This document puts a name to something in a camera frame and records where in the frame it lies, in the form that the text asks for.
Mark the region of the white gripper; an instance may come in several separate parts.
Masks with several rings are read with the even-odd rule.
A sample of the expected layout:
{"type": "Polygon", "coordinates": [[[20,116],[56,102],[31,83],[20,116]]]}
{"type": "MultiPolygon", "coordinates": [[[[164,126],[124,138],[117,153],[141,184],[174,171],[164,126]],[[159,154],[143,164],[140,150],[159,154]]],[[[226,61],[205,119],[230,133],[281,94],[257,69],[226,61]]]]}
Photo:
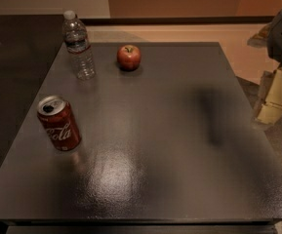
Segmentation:
{"type": "Polygon", "coordinates": [[[263,73],[253,112],[253,119],[258,124],[274,125],[282,117],[282,9],[271,24],[266,24],[249,38],[247,45],[267,46],[268,56],[281,62],[273,72],[263,73]]]}

